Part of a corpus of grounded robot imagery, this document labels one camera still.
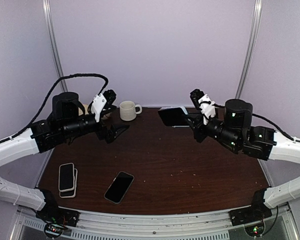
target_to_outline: white plastic bracket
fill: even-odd
[[[211,103],[202,103],[200,105],[201,113],[206,116],[206,118],[213,118],[216,116],[216,108],[214,106],[215,102],[211,101],[208,94],[205,94],[202,98],[199,99],[199,104],[202,102],[211,102]],[[205,117],[203,118],[203,124],[207,125],[208,120]]]
[[[39,153],[31,128],[19,136],[0,143],[0,167],[28,155]]]
[[[275,132],[273,140],[276,142],[271,149],[269,159],[284,160],[300,164],[300,138],[294,140],[286,138],[282,133]]]
[[[45,196],[39,189],[24,187],[0,177],[0,201],[21,205],[36,211],[45,206]]]
[[[95,115],[95,121],[98,123],[100,121],[100,114],[104,109],[107,103],[107,99],[105,96],[100,93],[99,95],[95,95],[92,101],[91,112]]]
[[[300,198],[300,176],[264,192],[264,205],[272,209],[293,199]]]

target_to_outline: black cable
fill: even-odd
[[[200,102],[200,106],[202,105],[202,104],[211,104],[211,101],[202,101],[202,102]],[[225,108],[225,106],[222,106],[222,105],[218,105],[218,104],[213,104],[213,106],[215,106],[215,107],[217,107],[217,108],[220,108],[220,109],[224,109]]]
[[[287,139],[290,139],[291,141],[294,141],[294,138],[292,136],[290,136],[288,133],[286,133],[285,131],[283,131],[277,124],[275,124],[273,121],[265,118],[264,116],[260,116],[258,114],[253,113],[252,116],[257,117],[259,119],[265,120],[267,123],[273,125],[276,129],[278,129],[278,131],[280,133],[282,133],[283,136],[285,136]]]
[[[92,107],[92,104],[94,103],[94,101],[92,101],[92,102],[90,102],[90,104],[88,105],[88,114],[92,114],[92,112],[91,112],[91,107]]]
[[[76,74],[72,74],[69,76],[62,76],[60,77],[51,87],[51,89],[48,91],[46,97],[43,100],[43,103],[41,105],[41,107],[39,108],[38,112],[34,115],[34,117],[31,119],[31,121],[24,127],[22,128],[20,131],[18,131],[17,133],[15,133],[14,135],[12,135],[11,137],[7,137],[4,138],[2,140],[0,140],[0,144],[4,143],[10,139],[14,139],[15,137],[19,136],[20,134],[22,134],[25,130],[27,130],[36,120],[36,118],[39,116],[39,114],[41,113],[42,109],[44,108],[44,106],[46,105],[48,98],[50,97],[52,91],[55,89],[55,87],[58,85],[58,83],[60,83],[62,80],[66,80],[66,79],[73,79],[73,78],[78,78],[78,77],[94,77],[94,78],[101,78],[104,80],[104,84],[100,90],[100,93],[102,93],[102,91],[106,88],[106,86],[108,85],[108,78],[106,78],[105,76],[98,74],[98,73],[76,73]]]
[[[274,219],[274,221],[273,221],[273,223],[272,223],[272,226],[271,226],[265,233],[262,234],[262,237],[263,237],[264,235],[266,235],[267,233],[269,233],[269,232],[271,231],[271,229],[275,226],[276,221],[277,221],[277,219],[278,219],[278,214],[279,214],[279,207],[276,206],[276,215],[275,215],[275,219]]]
[[[202,114],[203,115],[203,117],[206,119],[206,120],[210,120],[205,114]]]

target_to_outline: mug handle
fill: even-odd
[[[140,104],[136,104],[135,105],[135,108],[139,108],[140,110],[139,111],[135,111],[135,114],[140,114],[142,113],[142,106]]]

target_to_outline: phone screen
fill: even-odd
[[[63,164],[59,167],[59,191],[65,192],[75,188],[75,165]]]
[[[78,181],[78,170],[74,169],[74,189],[70,191],[60,192],[60,198],[74,198],[77,191],[77,181]]]
[[[104,197],[115,204],[119,204],[133,180],[134,176],[123,171],[119,172],[106,191]]]
[[[161,108],[158,113],[163,124],[168,127],[189,126],[184,117],[188,114],[188,112],[186,109],[184,109],[184,107]]]

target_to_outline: stacked phones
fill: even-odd
[[[78,170],[70,162],[59,167],[59,196],[63,199],[70,199],[76,196]]]

